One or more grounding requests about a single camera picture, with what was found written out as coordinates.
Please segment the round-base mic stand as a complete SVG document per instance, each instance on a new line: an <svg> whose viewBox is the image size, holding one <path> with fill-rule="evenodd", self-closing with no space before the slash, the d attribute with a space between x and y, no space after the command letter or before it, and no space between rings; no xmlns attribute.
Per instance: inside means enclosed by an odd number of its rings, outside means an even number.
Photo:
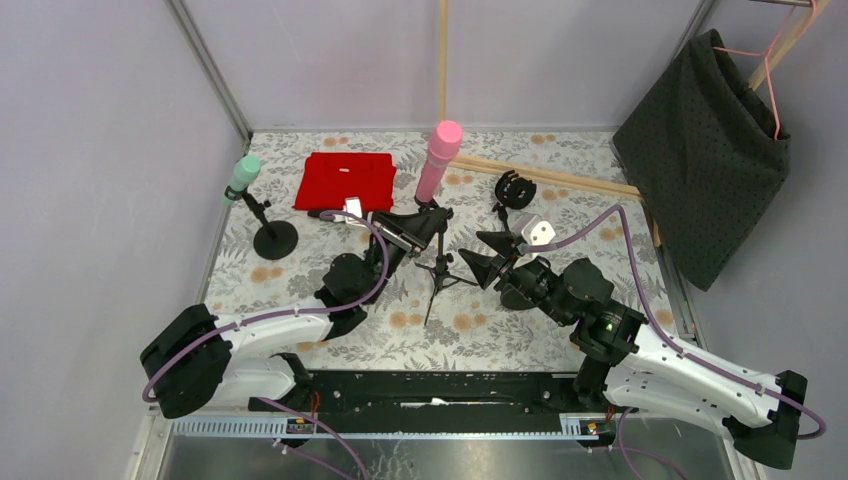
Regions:
<svg viewBox="0 0 848 480"><path fill-rule="evenodd" d="M228 201L243 200L261 227L253 237L253 249L256 254L266 260L280 260L289 256L296 248L299 235L296 228L283 220L269 221L265 211L271 206L269 201L259 202L247 190L237 192L227 187L224 199Z"/></svg>
<svg viewBox="0 0 848 480"><path fill-rule="evenodd" d="M536 184L532 181L521 177L514 170L509 170L504 173L495 185L495 198L497 200L493 210L498 214L501 220L504 231L510 232L508 225L508 209L521 210L525 208L530 201L535 197ZM535 258L530 258L526 262L516 262L515 267L520 267Z"/></svg>

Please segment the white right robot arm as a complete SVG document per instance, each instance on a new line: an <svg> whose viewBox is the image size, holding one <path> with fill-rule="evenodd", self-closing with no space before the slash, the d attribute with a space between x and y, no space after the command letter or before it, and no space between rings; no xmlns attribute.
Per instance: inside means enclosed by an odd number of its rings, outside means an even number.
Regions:
<svg viewBox="0 0 848 480"><path fill-rule="evenodd" d="M584 360L572 388L588 407L649 410L732 442L747 458L792 467L807 380L786 370L765 374L735 365L655 329L641 312L613 299L614 285L589 259L555 273L537 257L519 264L521 241L481 232L495 250L459 254L481 288L493 287L510 310L537 309L561 327Z"/></svg>

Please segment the mint green microphone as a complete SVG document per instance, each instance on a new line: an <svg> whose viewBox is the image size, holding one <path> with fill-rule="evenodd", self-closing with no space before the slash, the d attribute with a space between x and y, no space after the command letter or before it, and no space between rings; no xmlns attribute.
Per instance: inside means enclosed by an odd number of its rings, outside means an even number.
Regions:
<svg viewBox="0 0 848 480"><path fill-rule="evenodd" d="M261 171L261 160L254 155L241 158L234 166L232 176L224 190L222 204L232 205L239 200Z"/></svg>

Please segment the floral table mat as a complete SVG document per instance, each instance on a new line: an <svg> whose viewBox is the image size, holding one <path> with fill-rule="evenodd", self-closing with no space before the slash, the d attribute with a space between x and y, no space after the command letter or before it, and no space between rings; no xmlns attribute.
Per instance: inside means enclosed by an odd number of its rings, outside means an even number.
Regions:
<svg viewBox="0 0 848 480"><path fill-rule="evenodd" d="M624 179L607 132L471 132L465 154L525 164L615 183ZM252 239L258 221L235 205L209 280L206 305L216 314L249 315L289 305L312 295L331 260L361 254L366 230L321 222L293 209L305 159L314 152L377 152L392 155L397 169L394 209L412 213L414 191L426 156L422 132L333 132L254 135L250 152L263 164L253 193L271 203L268 216L293 224L299 241L281 260L260 258ZM614 298L635 309L650 309L669 333L677 333L678 310L669 298L642 205L623 200L624 216L608 215L618 198L571 188L540 185L529 211L549 221L559 237L598 227L570 246L549 254L556 270L590 259L613 282ZM570 332L537 310L504 309L492 289L461 284L440 292L427 326L423 325L432 282L415 263L431 265L429 248L405 261L392 276L367 319L352 333L320 343L292 346L310 369L573 371L582 355Z"/></svg>

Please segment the dark dotted hanging garment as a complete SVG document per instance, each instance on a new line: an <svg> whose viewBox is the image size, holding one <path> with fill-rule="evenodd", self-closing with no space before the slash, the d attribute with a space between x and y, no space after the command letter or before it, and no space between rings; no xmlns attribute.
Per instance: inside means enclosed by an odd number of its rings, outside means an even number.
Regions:
<svg viewBox="0 0 848 480"><path fill-rule="evenodd" d="M612 140L673 261L702 291L789 174L790 134L723 47L715 29L690 39Z"/></svg>

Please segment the pink clothes hanger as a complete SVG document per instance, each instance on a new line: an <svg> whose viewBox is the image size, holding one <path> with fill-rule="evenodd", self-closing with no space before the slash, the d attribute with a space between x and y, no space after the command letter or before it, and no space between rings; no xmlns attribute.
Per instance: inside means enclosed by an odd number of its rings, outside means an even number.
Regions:
<svg viewBox="0 0 848 480"><path fill-rule="evenodd" d="M784 5L789 8L775 35L760 52L714 47L713 50L729 55L759 58L760 63L748 79L749 88L756 92L762 84L766 85L770 107L774 119L772 138L777 140L782 123L775 96L772 72L792 47L800 40L810 25L819 17L830 2L827 0L810 1L768 1L768 4Z"/></svg>

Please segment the black tripod mic stand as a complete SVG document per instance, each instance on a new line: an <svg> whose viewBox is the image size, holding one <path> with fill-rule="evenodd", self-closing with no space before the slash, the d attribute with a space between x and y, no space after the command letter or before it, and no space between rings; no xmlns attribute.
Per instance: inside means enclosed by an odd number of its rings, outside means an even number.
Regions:
<svg viewBox="0 0 848 480"><path fill-rule="evenodd" d="M447 208L446 211L446 218L437 230L437 255L435 258L435 264L433 266L426 266L418 262L415 263L417 268L423 269L429 273L433 282L432 293L428 300L427 311L423 320L424 326L427 326L428 324L435 297L441 291L460 283L477 286L475 281L456 276L449 271L449 265L454 261L454 257L452 253L445 251L444 236L448 230L449 221L454 216L454 212L452 208Z"/></svg>

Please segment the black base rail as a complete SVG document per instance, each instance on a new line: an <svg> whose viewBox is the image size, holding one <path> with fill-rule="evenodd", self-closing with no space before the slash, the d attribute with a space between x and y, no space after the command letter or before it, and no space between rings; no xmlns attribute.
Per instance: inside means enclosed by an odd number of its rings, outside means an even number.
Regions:
<svg viewBox="0 0 848 480"><path fill-rule="evenodd" d="M563 415L603 420L570 373L316 370L279 404L339 433L553 434Z"/></svg>

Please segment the red folded cloth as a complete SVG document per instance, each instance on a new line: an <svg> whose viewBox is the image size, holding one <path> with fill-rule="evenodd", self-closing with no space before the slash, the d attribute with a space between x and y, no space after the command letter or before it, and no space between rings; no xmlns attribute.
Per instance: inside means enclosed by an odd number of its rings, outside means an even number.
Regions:
<svg viewBox="0 0 848 480"><path fill-rule="evenodd" d="M304 162L295 210L340 209L358 198L367 212L389 211L397 169L389 153L314 152Z"/></svg>

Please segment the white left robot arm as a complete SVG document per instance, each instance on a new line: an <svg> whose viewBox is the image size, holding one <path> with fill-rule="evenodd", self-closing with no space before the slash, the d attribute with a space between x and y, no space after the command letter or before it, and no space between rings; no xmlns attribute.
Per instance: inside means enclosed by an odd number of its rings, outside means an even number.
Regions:
<svg viewBox="0 0 848 480"><path fill-rule="evenodd" d="M246 407L252 399L286 397L309 378L287 347L357 328L400 264L423 252L452 216L443 207L367 219L349 214L369 230L369 247L363 256L335 257L313 295L249 315L215 315L203 303L187 307L140 355L148 378L143 400L175 419L204 407Z"/></svg>

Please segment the pink microphone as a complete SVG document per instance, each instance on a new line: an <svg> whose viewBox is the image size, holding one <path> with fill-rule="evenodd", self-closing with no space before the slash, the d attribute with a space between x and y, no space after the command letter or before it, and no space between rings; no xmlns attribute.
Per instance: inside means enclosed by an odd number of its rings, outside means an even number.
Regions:
<svg viewBox="0 0 848 480"><path fill-rule="evenodd" d="M414 198L426 204L433 200L448 165L456 158L463 138L462 127L454 121L441 121L433 130L427 145Z"/></svg>

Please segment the wooden clothes rack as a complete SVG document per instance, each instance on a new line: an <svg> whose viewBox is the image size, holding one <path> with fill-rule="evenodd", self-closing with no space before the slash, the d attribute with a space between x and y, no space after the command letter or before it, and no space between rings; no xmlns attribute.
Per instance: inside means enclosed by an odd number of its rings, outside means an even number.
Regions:
<svg viewBox="0 0 848 480"><path fill-rule="evenodd" d="M447 89L448 89L448 50L449 50L449 3L439 3L439 118L444 120L447 113ZM532 181L550 185L558 185L571 189L579 189L599 194L613 195L635 201L642 201L643 197L639 190L630 185L614 183L599 179L580 177L573 174L549 171L526 165L511 164L508 162L495 161L459 154L452 162L456 168L486 173L502 174L509 170L516 171Z"/></svg>

